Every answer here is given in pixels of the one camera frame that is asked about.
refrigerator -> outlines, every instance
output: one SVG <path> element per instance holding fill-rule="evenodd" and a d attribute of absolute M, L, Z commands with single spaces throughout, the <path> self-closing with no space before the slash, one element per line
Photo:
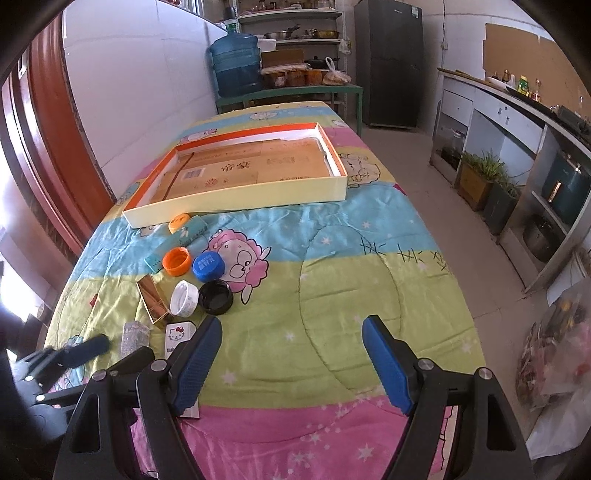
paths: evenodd
<path fill-rule="evenodd" d="M 363 123 L 416 127 L 424 77 L 421 9 L 394 0 L 361 0 L 354 12 Z"/>

tiled floor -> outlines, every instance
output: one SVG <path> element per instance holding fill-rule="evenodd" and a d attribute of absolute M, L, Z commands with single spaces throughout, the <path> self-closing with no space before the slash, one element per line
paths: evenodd
<path fill-rule="evenodd" d="M 523 284 L 480 216 L 428 161 L 422 133 L 365 128 L 363 141 L 408 194 L 456 276 L 478 329 L 486 364 L 527 437 L 537 415 L 515 396 L 515 370 L 524 339 L 548 307 L 545 291 L 525 297 Z"/>

table leg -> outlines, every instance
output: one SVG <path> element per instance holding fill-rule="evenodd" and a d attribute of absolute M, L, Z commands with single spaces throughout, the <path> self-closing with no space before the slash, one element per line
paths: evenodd
<path fill-rule="evenodd" d="M 357 135 L 361 137 L 361 113 L 363 111 L 363 91 L 357 93 Z"/>

orange bottle cap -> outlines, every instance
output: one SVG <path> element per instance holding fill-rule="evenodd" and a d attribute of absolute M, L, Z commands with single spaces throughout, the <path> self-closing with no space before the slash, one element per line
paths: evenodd
<path fill-rule="evenodd" d="M 191 254 L 185 247 L 173 248 L 162 258 L 162 266 L 172 277 L 185 275 L 191 268 Z"/>
<path fill-rule="evenodd" d="M 168 223 L 168 230 L 170 233 L 176 232 L 179 228 L 181 228 L 185 223 L 187 223 L 191 219 L 191 216 L 188 213 L 181 213 L 174 217 Z"/>

barcode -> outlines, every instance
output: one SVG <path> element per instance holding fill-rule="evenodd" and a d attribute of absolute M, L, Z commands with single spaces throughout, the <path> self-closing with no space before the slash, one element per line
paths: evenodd
<path fill-rule="evenodd" d="M 193 170 L 186 171 L 183 174 L 183 180 L 189 180 L 195 177 L 200 177 L 203 173 L 204 168 L 194 168 Z"/>

